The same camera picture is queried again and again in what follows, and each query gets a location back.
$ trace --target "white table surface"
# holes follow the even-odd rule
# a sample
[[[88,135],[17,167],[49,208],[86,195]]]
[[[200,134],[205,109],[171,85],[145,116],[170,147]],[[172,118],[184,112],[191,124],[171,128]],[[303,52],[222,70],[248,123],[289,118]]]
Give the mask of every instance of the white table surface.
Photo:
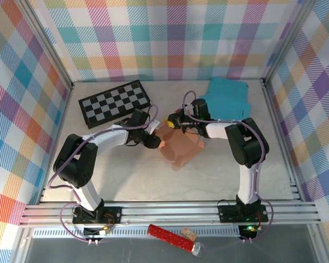
[[[292,199],[287,170],[272,121],[258,80],[249,85],[248,102],[254,118],[270,146],[260,176],[260,195],[267,199]],[[86,135],[108,128],[113,122],[93,129],[86,126],[79,99],[114,88],[124,82],[76,83],[57,146],[60,151],[71,133]],[[208,81],[141,82],[153,104],[160,108],[162,121],[181,106],[184,94],[194,90],[203,95]],[[92,181],[104,200],[169,201],[235,199],[239,189],[239,166],[227,140],[205,139],[203,151],[181,168],[173,171],[158,149],[117,146],[97,157]],[[57,177],[54,184],[62,181]],[[46,189],[44,201],[74,200],[65,189]]]

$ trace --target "chessboard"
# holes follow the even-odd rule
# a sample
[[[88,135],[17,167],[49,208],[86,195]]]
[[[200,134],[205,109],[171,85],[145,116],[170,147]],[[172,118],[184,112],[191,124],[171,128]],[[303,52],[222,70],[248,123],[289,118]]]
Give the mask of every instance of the chessboard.
[[[89,129],[131,114],[135,108],[150,106],[150,99],[139,80],[79,100]]]

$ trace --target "red cylinder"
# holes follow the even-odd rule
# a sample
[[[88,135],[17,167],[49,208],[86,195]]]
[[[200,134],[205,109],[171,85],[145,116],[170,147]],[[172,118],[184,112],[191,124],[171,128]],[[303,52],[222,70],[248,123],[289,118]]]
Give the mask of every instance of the red cylinder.
[[[155,225],[149,226],[148,234],[157,237],[178,248],[182,248],[188,252],[192,252],[192,248],[194,247],[193,241],[186,239],[185,237],[176,235],[168,230],[165,230]]]

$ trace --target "plaid wallpaper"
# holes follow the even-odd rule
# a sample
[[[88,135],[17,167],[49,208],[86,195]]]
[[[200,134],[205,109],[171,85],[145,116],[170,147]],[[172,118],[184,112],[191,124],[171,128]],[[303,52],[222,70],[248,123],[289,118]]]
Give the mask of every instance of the plaid wallpaper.
[[[316,2],[272,84],[299,181],[329,240],[329,0]]]
[[[297,0],[31,4],[77,81],[260,78],[300,5]]]
[[[14,0],[0,0],[0,262],[37,196],[66,96]]]

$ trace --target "robotic arm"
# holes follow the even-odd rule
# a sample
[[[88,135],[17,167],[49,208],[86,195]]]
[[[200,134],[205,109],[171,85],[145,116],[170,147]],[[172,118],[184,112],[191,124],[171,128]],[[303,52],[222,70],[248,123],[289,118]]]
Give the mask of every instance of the robotic arm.
[[[109,150],[117,145],[127,145],[131,141],[135,144],[143,144],[147,148],[158,148],[161,139],[156,135],[152,135],[155,127],[151,123],[146,129],[132,130],[114,130],[121,127],[137,127],[144,125],[149,118],[149,114],[135,109],[131,118],[124,119],[111,126],[108,133],[94,137],[94,134],[78,136],[71,134],[67,137],[54,165],[53,170],[56,172],[72,155],[75,149],[85,140],[92,137],[78,153],[79,158],[73,158],[72,161],[59,174],[60,178],[68,185],[72,186],[81,202],[80,206],[75,208],[73,223],[107,223],[105,214],[114,215],[114,223],[118,223],[121,216],[120,207],[104,207],[104,201],[96,192],[91,181],[96,157],[98,154]]]
[[[196,119],[212,121],[208,107],[204,99],[195,99],[192,102],[192,115]],[[252,118],[242,122],[249,125],[261,138],[265,153],[269,152],[269,145],[263,134]],[[265,206],[261,205],[254,191],[254,172],[261,158],[262,149],[257,138],[241,123],[204,123],[197,122],[186,115],[182,108],[179,112],[168,116],[167,124],[173,129],[181,129],[183,133],[187,129],[196,128],[198,134],[204,138],[228,139],[235,161],[240,167],[240,187],[236,196],[236,205],[222,205],[218,207],[220,222],[267,222]],[[259,174],[261,164],[257,171],[256,191],[258,191]]]

